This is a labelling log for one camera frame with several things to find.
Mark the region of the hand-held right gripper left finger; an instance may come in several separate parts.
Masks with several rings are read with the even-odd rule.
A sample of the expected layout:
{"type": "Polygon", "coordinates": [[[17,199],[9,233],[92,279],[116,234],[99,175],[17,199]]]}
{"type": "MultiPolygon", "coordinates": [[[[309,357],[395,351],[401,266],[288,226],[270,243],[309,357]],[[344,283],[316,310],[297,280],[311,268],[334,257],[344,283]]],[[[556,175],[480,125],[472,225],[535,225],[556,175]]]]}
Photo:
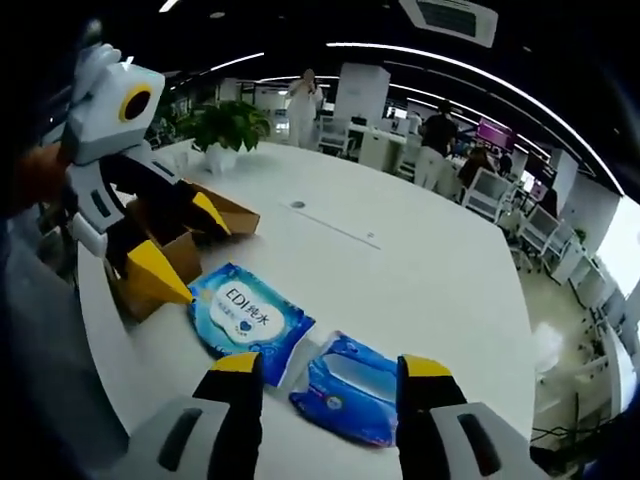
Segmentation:
{"type": "Polygon", "coordinates": [[[252,479],[262,441],[263,359],[220,358],[190,396],[177,397],[131,434],[108,479],[252,479]]]}

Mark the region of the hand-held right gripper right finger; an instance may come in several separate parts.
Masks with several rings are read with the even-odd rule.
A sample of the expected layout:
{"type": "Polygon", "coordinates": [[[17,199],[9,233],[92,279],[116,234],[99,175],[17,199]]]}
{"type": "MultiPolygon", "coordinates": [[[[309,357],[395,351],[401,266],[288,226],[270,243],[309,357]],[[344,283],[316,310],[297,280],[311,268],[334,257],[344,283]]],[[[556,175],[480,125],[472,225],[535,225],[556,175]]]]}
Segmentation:
{"type": "Polygon", "coordinates": [[[481,402],[469,402],[443,364],[397,363],[396,445],[404,479],[547,479],[529,443],[481,402]]]}

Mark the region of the person's left hand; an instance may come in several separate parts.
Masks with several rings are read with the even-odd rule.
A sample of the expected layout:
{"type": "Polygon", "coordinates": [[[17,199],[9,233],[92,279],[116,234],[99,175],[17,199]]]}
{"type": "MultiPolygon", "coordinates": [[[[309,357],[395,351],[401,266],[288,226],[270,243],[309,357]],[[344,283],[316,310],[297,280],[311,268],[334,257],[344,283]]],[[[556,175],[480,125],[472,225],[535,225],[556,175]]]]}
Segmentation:
{"type": "Polygon", "coordinates": [[[66,184],[69,164],[60,142],[31,149],[17,161],[9,211],[17,213],[36,203],[57,201],[66,184]]]}

